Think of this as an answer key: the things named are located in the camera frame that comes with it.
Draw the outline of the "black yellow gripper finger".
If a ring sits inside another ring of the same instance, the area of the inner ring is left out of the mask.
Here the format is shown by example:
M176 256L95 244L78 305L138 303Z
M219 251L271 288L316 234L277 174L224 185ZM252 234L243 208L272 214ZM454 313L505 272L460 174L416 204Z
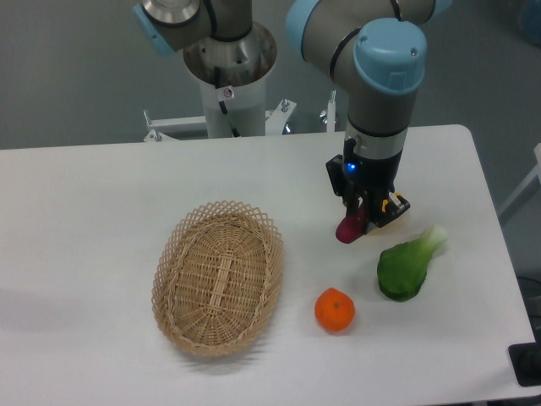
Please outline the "black yellow gripper finger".
M383 228L394 222L411 207L410 202L400 193L386 191L371 196L366 208L365 232Z

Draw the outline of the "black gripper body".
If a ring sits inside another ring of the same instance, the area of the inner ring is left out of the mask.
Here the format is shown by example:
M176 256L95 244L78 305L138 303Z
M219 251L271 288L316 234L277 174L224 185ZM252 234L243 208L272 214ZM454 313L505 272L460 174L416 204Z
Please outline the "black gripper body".
M342 172L343 199L357 199L367 190L394 190L406 132L391 136L346 132Z

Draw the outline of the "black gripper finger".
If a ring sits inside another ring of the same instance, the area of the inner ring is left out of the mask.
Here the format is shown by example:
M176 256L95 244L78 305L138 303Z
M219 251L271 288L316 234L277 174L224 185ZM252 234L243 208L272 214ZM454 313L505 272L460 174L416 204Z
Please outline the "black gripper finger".
M345 197L346 217L344 230L346 235L365 235L369 230L367 210L371 193L366 189L362 194L353 189L348 190Z

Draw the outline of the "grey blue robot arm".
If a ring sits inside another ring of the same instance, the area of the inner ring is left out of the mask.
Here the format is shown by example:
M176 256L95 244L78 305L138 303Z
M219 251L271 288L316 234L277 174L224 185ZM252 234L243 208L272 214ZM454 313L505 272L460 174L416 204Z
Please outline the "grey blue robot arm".
M409 202L394 186L427 42L421 24L447 1L296 1L287 39L301 58L348 96L343 151L326 169L346 215L349 244L396 220ZM183 54L199 81L211 138L265 133L264 82L276 63L272 34L249 1L139 1L134 15L152 46Z

